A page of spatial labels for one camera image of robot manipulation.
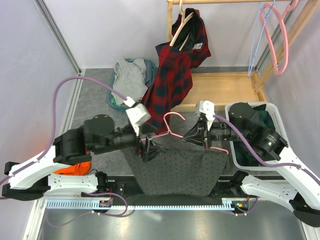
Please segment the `pink wire hanger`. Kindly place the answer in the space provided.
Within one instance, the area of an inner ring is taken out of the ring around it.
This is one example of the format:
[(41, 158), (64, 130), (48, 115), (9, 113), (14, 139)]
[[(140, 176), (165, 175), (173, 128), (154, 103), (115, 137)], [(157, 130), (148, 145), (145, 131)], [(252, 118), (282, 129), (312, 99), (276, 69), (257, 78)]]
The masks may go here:
[[(174, 111), (171, 111), (171, 112), (168, 112), (166, 114), (164, 114), (163, 116), (163, 122), (165, 123), (165, 126), (166, 126), (166, 132), (164, 133), (161, 133), (161, 134), (158, 134), (158, 135), (152, 135), (150, 136), (150, 138), (153, 140), (153, 139), (156, 139), (156, 138), (161, 138), (161, 137), (164, 137), (164, 136), (174, 136), (174, 137), (178, 137), (180, 139), (183, 138), (182, 135), (180, 134), (177, 134), (177, 133), (174, 133), (172, 130), (171, 130), (171, 127), (170, 127), (170, 124), (168, 123), (167, 121), (167, 116), (170, 116), (170, 115), (177, 115), (179, 116), (183, 121), (186, 120), (186, 118), (178, 113), (178, 112), (174, 112)], [(222, 151), (224, 153), (226, 153), (227, 155), (229, 154), (229, 151), (227, 149), (224, 149), (224, 148), (221, 148), (221, 147), (216, 147), (216, 146), (211, 146), (211, 147), (205, 147), (205, 149), (213, 149), (213, 150), (218, 150), (218, 151)]]

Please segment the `black dotted garment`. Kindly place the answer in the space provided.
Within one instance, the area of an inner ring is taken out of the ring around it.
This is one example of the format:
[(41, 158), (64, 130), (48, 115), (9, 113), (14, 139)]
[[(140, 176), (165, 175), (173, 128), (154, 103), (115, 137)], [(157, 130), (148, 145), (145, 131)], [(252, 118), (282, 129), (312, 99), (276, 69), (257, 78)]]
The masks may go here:
[(146, 195), (207, 196), (222, 175), (228, 155), (223, 151), (170, 149), (144, 162), (131, 148), (123, 155)]

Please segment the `green plaid garment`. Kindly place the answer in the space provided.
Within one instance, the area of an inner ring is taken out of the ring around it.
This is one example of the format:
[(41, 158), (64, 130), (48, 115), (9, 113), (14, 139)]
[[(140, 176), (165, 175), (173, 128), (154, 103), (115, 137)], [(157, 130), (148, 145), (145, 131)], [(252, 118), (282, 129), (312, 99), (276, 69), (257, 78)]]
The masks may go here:
[[(271, 115), (266, 111), (266, 104), (259, 105), (253, 109), (259, 114), (259, 122), (262, 126), (276, 130), (274, 122)], [(237, 141), (233, 143), (235, 158), (240, 166), (245, 167), (259, 167), (261, 164), (251, 155), (250, 152), (245, 150), (245, 145), (242, 141)]]

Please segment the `red navy plaid skirt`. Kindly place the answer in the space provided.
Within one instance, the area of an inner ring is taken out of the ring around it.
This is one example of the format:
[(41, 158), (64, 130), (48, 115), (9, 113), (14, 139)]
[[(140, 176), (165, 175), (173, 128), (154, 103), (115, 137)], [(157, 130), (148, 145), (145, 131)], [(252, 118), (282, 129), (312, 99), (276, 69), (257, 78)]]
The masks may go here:
[(191, 69), (211, 56), (199, 10), (186, 8), (185, 14), (192, 17), (174, 45), (165, 42), (155, 47), (159, 61), (156, 77), (141, 100), (151, 115), (148, 122), (157, 128), (157, 134), (166, 131), (164, 114), (181, 104), (193, 87)]

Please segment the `beige wooden hanger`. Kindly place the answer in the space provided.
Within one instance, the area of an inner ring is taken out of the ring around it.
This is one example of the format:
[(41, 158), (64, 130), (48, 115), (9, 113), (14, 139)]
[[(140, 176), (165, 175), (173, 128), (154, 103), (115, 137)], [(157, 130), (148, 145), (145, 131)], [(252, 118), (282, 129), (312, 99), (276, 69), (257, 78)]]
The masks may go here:
[(186, 10), (183, 9), (183, 4), (184, 4), (184, 0), (180, 0), (179, 1), (179, 13), (181, 15), (181, 21), (180, 21), (180, 25), (177, 28), (172, 40), (170, 41), (170, 46), (173, 47), (176, 40), (179, 37), (179, 34), (181, 33), (181, 31), (183, 30), (184, 26), (193, 18), (194, 16), (194, 12), (192, 11), (188, 16), (186, 16)]

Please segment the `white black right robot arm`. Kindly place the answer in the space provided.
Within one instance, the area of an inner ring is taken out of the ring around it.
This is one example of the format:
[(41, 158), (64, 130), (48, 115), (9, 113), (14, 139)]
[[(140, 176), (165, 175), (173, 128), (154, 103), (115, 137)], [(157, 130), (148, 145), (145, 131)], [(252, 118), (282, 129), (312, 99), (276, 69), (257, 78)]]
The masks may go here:
[(260, 180), (237, 171), (229, 182), (235, 197), (243, 194), (262, 197), (290, 210), (296, 218), (314, 228), (320, 226), (320, 179), (294, 153), (275, 129), (262, 124), (255, 107), (247, 102), (233, 103), (227, 117), (215, 114), (215, 105), (201, 100), (196, 104), (196, 125), (183, 141), (207, 149), (215, 141), (242, 142), (242, 149), (264, 167), (279, 173), (290, 187)]

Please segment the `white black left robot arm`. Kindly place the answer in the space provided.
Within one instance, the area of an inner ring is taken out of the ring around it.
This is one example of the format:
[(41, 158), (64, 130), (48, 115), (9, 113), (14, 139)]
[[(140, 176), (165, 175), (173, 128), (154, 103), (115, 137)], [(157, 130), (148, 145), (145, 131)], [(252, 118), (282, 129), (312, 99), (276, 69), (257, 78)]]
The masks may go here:
[(6, 184), (1, 198), (33, 201), (43, 197), (76, 196), (89, 198), (97, 194), (108, 197), (108, 176), (102, 171), (84, 175), (56, 174), (58, 170), (90, 162), (92, 155), (133, 148), (143, 162), (165, 153), (166, 147), (156, 145), (151, 134), (158, 129), (149, 123), (141, 126), (146, 140), (136, 135), (131, 125), (115, 127), (114, 120), (105, 114), (85, 120), (78, 128), (57, 137), (48, 151), (43, 151), (23, 163), (5, 164)]

